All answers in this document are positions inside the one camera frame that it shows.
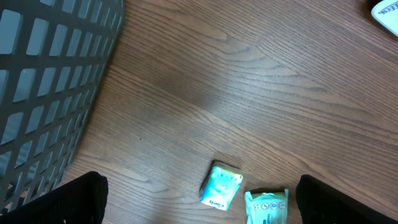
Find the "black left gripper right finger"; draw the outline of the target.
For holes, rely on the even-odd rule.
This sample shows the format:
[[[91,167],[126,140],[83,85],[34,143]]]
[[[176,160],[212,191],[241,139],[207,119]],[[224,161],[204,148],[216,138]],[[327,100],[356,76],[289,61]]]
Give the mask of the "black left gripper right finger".
[[[397,224],[308,174],[301,176],[296,187],[296,202],[303,224]]]

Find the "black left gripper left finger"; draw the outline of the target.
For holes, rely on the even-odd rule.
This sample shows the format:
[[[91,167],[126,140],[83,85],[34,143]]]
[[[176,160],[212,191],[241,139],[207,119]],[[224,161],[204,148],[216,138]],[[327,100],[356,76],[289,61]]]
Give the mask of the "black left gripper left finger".
[[[107,178],[91,171],[1,216],[1,224],[101,224],[107,200]]]

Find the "small teal tissue pack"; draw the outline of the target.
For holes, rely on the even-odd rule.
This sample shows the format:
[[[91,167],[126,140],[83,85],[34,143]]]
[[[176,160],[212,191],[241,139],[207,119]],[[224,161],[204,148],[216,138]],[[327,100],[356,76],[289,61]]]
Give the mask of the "small teal tissue pack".
[[[242,181],[241,169],[214,161],[200,189],[200,202],[226,212]]]

